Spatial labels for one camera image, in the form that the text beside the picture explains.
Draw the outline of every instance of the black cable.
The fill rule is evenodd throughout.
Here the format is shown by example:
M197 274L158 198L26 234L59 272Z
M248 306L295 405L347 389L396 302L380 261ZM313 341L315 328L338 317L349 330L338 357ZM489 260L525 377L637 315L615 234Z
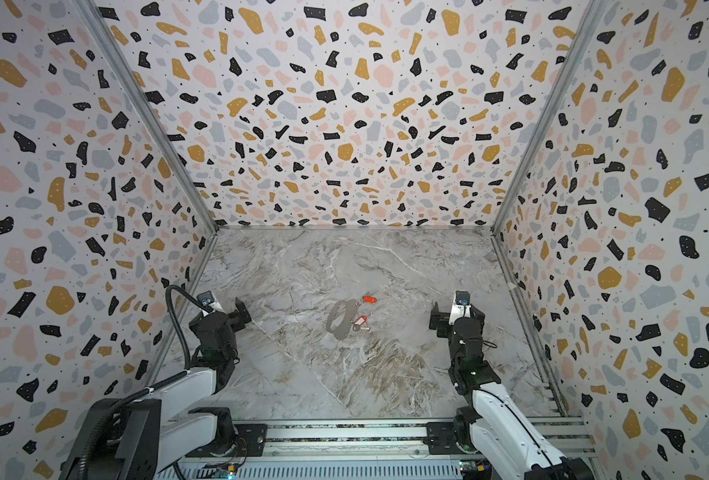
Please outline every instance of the black cable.
M181 324L178 322L178 317L176 316L176 310L173 307L173 300L171 298L171 294L173 291L181 293L181 295L189 300L190 302L194 303L197 308L203 309L206 312L210 313L213 312L213 308L208 305L204 305L200 302L198 302L194 297L189 295L186 290L184 290L182 287L178 285L173 285L172 283L168 285L168 288L165 289L165 303L168 307L168 315L170 315L170 320L173 322L173 329L176 331L176 336L178 337L178 341L181 343L181 350L184 353L184 370L189 370L192 368L192 358L189 356L189 345L186 343L186 337L184 337L184 331L181 330Z

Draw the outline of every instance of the marble floor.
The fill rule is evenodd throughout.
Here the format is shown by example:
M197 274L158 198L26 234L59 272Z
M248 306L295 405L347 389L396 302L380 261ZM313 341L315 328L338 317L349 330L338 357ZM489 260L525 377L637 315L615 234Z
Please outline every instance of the marble floor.
M222 230L200 280L253 322L237 334L229 384L198 406L235 418L452 417L465 400L447 375L447 341L427 329L434 302L468 290L486 314L486 360L527 416L556 416L485 230ZM363 295L370 331L336 340L324 328L338 300ZM188 332L189 344L197 345ZM172 344L158 378L180 370Z

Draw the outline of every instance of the metal frame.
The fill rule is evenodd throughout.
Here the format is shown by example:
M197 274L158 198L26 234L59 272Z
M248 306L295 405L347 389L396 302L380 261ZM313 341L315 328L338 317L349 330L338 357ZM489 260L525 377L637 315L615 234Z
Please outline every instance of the metal frame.
M117 81L122 85L122 90L128 95L130 103L136 109L138 116L141 117L141 121L152 136L152 140L168 159L168 166L173 170L178 184L192 203L192 208L200 217L200 221L206 225L208 234L215 234L218 228L210 216L208 207L202 201L202 197L200 197L199 192L192 183L192 179L189 178L186 168L178 160L178 153L173 147L173 143L168 139L168 135L162 129L162 124L160 124L154 111L149 106L146 95L141 90L141 87L138 86L135 77L133 77L133 70L126 62L125 55L120 52L109 27L106 26L106 23L101 18L96 3L93 0L72 0L72 4L75 6L82 23L85 24L93 36L93 40L99 46L101 55L116 75Z
M501 231L501 227L507 217L507 212L512 208L517 198L517 190L524 183L528 171L531 170L533 163L536 161L536 154L541 149L543 139L547 136L547 132L549 131L550 125L552 125L552 120L557 114L557 110L560 109L568 87L571 86L573 75L576 73L581 63L590 38L594 35L597 23L608 1L609 0L590 0L589 6L587 6L587 9L584 11L576 37L573 39L571 49L568 51L568 55L565 58L563 69L560 70L560 74L557 76L557 81L547 99L547 104L544 105L541 116L536 122L536 130L533 132L531 141L525 148L523 159L520 164L517 165L509 188L507 188L507 192L504 194L503 201L501 202L501 206L493 223L494 232Z

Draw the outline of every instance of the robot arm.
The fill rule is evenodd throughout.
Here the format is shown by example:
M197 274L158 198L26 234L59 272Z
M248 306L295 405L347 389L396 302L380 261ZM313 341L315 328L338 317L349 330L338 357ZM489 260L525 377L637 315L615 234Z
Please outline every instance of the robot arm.
M429 328L448 339L451 366L448 375L459 395L469 403L458 408L454 420L460 446L482 453L501 480L592 480L580 459L568 459L550 444L514 404L501 379L484 360L483 312L470 302L467 292L457 291L451 312L430 314Z

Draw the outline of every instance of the terrazzo wallpaper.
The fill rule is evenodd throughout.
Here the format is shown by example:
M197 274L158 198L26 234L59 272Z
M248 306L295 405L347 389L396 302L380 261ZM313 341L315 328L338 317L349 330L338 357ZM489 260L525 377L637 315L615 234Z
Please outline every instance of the terrazzo wallpaper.
M610 478L709 479L709 2L609 2L501 232Z
M98 2L219 224L484 225L586 2Z
M0 2L0 479L57 478L145 384L206 240L72 5Z

